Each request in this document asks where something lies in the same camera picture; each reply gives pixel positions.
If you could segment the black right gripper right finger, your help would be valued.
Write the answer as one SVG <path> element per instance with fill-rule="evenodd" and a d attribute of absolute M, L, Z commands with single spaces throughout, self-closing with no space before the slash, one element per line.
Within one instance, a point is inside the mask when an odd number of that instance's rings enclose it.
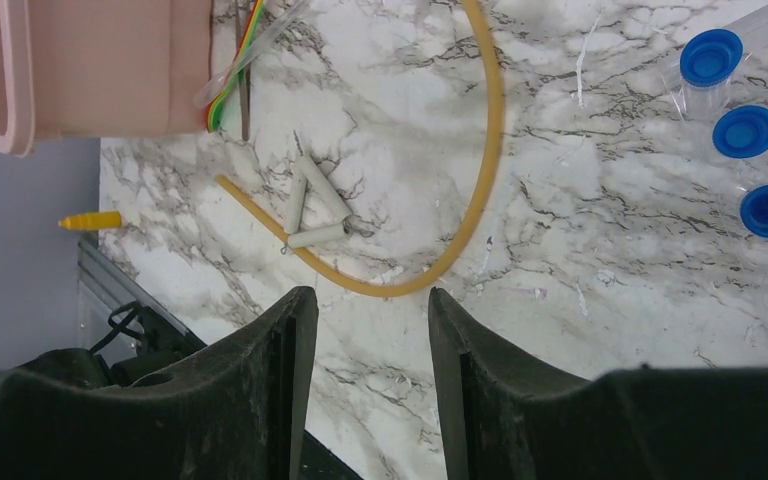
<path fill-rule="evenodd" d="M 428 325 L 451 479 L 768 479 L 768 368 L 642 366 L 586 380 L 441 288 Z"/>

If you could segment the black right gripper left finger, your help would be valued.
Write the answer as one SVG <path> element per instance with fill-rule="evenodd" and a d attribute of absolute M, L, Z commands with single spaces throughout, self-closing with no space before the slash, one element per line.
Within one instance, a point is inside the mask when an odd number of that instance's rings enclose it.
<path fill-rule="evenodd" d="M 309 286 L 134 384 L 0 372 L 0 479 L 294 479 L 317 338 Z"/>

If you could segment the amber rubber tubing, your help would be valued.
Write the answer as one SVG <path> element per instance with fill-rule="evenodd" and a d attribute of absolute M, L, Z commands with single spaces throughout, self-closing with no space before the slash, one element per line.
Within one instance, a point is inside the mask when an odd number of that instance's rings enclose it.
<path fill-rule="evenodd" d="M 259 49 L 250 141 L 215 142 L 213 173 L 282 220 L 295 163 L 312 161 L 349 207 L 349 235 L 296 255 L 213 184 L 199 286 L 247 305 L 298 285 L 325 303 L 424 297 L 492 185 L 501 132 L 486 107 L 501 91 L 483 63 L 461 1 L 312 2 Z"/>

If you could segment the white clay pipe triangle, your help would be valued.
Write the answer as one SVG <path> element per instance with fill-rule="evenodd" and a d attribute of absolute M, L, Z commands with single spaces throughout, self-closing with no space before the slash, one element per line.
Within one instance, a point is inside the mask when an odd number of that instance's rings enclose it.
<path fill-rule="evenodd" d="M 298 158 L 291 169 L 288 207 L 283 220 L 281 253 L 347 238 L 353 215 L 346 201 L 322 170 L 308 157 Z"/>

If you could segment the clear acrylic tube rack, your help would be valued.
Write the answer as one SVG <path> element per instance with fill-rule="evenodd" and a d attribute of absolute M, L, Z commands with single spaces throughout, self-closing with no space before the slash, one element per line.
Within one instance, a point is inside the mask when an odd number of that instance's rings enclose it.
<path fill-rule="evenodd" d="M 697 34 L 659 66 L 682 136 L 703 163 L 742 266 L 760 278 L 754 302 L 768 335 L 768 5 Z"/>

